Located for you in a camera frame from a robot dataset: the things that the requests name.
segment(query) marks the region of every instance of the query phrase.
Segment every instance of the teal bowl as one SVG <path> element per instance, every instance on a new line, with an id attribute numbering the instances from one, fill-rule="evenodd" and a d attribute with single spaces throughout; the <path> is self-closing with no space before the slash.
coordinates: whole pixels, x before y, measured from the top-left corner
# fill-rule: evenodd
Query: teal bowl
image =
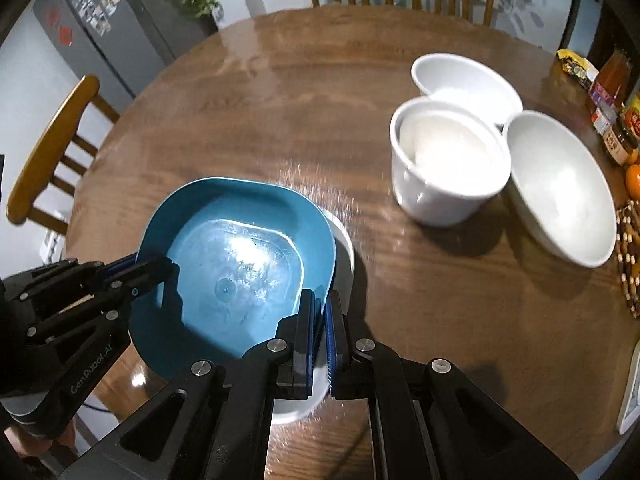
<path id="1" fill-rule="evenodd" d="M 335 241 L 305 196 L 273 184 L 204 178 L 162 202 L 137 261 L 165 255 L 172 279 L 132 305 L 140 357 L 171 380 L 199 359 L 226 364 L 275 336 L 298 311 L 300 291 L 326 300 Z"/>

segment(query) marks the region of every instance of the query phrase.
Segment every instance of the sauce jar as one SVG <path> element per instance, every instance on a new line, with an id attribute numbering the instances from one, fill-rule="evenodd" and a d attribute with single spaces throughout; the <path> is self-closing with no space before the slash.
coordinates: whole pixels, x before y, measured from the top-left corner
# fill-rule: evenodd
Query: sauce jar
<path id="1" fill-rule="evenodd" d="M 616 118 L 616 122 L 604 132 L 602 142 L 611 158 L 619 166 L 631 158 L 634 150 L 638 148 L 638 141 L 626 130 L 626 125 L 620 117 Z"/>

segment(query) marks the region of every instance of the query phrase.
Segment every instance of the white ceramic bowl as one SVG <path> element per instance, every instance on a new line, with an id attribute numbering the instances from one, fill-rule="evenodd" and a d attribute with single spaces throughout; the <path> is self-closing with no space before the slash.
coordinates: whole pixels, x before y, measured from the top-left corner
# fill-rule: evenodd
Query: white ceramic bowl
<path id="1" fill-rule="evenodd" d="M 327 209 L 320 208 L 329 221 L 329 227 L 335 238 L 335 272 L 332 288 L 340 297 L 342 313 L 346 314 L 349 309 L 351 299 L 351 288 L 353 287 L 353 274 L 355 271 L 356 256 L 353 251 L 353 243 L 346 227 L 340 220 Z M 329 377 L 326 365 L 326 339 L 322 334 L 318 355 L 314 364 L 314 382 L 311 396 L 305 400 L 282 400 L 273 401 L 273 413 L 271 415 L 272 424 L 289 424 L 306 417 L 316 407 L 329 392 Z"/>
<path id="2" fill-rule="evenodd" d="M 508 189 L 532 236 L 551 253 L 583 267 L 609 259 L 616 214 L 598 163 L 564 125 L 525 111 L 505 124 L 511 152 Z"/>
<path id="3" fill-rule="evenodd" d="M 444 118 L 456 121 L 462 126 L 462 142 L 465 142 L 465 136 L 473 136 L 469 141 L 474 143 L 479 140 L 483 155 L 491 161 L 491 171 L 482 179 L 481 186 L 470 179 L 469 186 L 451 188 L 446 182 L 425 176 L 424 169 L 420 170 L 412 161 L 414 154 L 405 153 L 399 142 L 402 122 L 414 114 L 424 114 L 434 120 Z M 434 227 L 458 224 L 483 202 L 500 193 L 509 179 L 511 157 L 500 132 L 460 106 L 427 97 L 411 99 L 400 105 L 393 114 L 389 136 L 393 192 L 400 207 L 420 223 Z M 465 157 L 455 151 L 438 152 L 438 157 L 442 159 L 440 164 L 451 164 L 452 168 L 462 168 L 465 164 Z"/>
<path id="4" fill-rule="evenodd" d="M 427 54 L 414 61 L 411 77 L 422 95 L 462 106 L 489 124 L 502 126 L 522 111 L 513 86 L 473 59 Z"/>

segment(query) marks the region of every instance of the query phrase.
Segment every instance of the wooden table surface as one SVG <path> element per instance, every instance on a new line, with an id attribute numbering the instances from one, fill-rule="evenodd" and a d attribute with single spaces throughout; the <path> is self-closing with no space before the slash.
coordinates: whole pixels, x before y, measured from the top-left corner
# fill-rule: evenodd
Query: wooden table surface
<path id="1" fill-rule="evenodd" d="M 505 76 L 525 108 L 580 137 L 616 203 L 624 201 L 585 92 L 551 54 L 446 16 L 329 6 L 237 23 L 165 70 L 83 177 L 67 253 L 105 262 L 132 253 L 159 203 L 197 178 L 292 187 L 332 211 L 353 239 L 351 315 L 402 357 L 450 359 L 580 472 L 619 440 L 640 324 L 623 304 L 613 260 L 589 270 L 551 256 L 504 195 L 448 230 L 401 212 L 390 189 L 388 124 L 418 95 L 410 67 L 428 52 L 462 54 Z M 134 386 L 141 373 L 146 384 Z M 97 394 L 124 418 L 161 385 L 130 346 Z M 273 428 L 267 476 L 370 478 L 368 431 L 364 401 L 325 399 L 307 419 Z"/>

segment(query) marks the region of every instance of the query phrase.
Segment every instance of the bottle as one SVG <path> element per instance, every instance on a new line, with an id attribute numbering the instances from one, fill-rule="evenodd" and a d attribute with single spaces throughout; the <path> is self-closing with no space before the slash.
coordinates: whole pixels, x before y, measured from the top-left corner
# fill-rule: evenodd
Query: bottle
<path id="1" fill-rule="evenodd" d="M 630 61 L 624 51 L 617 48 L 591 85 L 586 101 L 589 112 L 593 114 L 600 102 L 605 102 L 619 111 L 630 74 Z"/>
<path id="2" fill-rule="evenodd" d="M 602 142 L 607 152 L 619 166 L 623 164 L 632 164 L 632 157 L 637 153 L 634 150 L 638 148 L 638 141 L 630 134 L 626 128 L 622 118 L 616 118 L 616 121 L 604 132 Z"/>

